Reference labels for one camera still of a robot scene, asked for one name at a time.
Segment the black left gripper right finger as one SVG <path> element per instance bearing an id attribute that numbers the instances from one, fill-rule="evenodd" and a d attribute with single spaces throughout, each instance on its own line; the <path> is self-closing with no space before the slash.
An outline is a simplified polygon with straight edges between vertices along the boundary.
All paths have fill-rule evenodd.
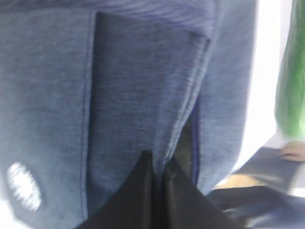
<path id="1" fill-rule="evenodd" d="M 168 229 L 242 229 L 192 183 L 176 159 L 166 165 L 163 180 Z"/>

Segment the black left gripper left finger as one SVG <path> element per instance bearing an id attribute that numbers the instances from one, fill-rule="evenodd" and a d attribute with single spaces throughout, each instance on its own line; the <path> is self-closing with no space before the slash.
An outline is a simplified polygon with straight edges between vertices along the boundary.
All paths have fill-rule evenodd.
<path id="1" fill-rule="evenodd" d="M 110 200 L 81 224 L 82 229 L 163 229 L 156 194 L 153 154 L 143 151 Z"/>

